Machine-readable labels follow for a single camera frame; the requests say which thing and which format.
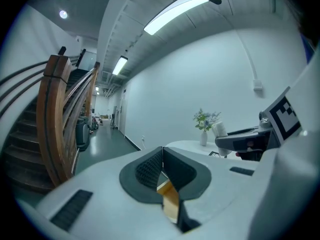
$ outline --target ceiling beam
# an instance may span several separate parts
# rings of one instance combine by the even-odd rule
[[[100,26],[96,54],[96,60],[97,62],[100,62],[100,71],[102,71],[102,69],[104,68],[105,56],[109,45],[110,37],[113,33],[119,16],[121,15],[128,1],[129,0],[109,0],[106,6]]]

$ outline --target flower vase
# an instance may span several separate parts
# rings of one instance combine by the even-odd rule
[[[200,136],[200,145],[205,147],[207,145],[207,141],[208,141],[208,134],[206,131],[203,131]]]

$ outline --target ceiling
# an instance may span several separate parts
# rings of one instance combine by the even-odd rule
[[[183,35],[190,29],[199,27],[214,18],[250,13],[273,13],[274,0],[222,0],[216,5],[206,2],[186,13],[181,14],[165,25],[156,34],[149,35],[144,27],[160,11],[175,0],[129,0],[122,10],[108,41],[103,63],[101,80],[108,78],[121,55],[128,57],[128,62],[121,70],[121,75],[130,73],[153,51],[169,42],[172,38]],[[116,77],[109,83],[122,80]]]
[[[109,0],[29,0],[28,4],[64,31],[98,40],[101,22]],[[68,13],[67,19],[59,11]]]

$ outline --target gray floor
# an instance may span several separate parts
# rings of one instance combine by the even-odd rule
[[[119,130],[110,128],[110,122],[104,120],[103,125],[93,131],[89,147],[79,154],[76,175],[98,162],[137,151]]]

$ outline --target staircase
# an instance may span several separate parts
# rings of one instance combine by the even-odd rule
[[[69,90],[88,71],[71,72],[66,90]],[[4,169],[9,181],[24,189],[48,193],[55,188],[44,165],[37,135],[37,99],[26,108],[17,120],[3,148]]]

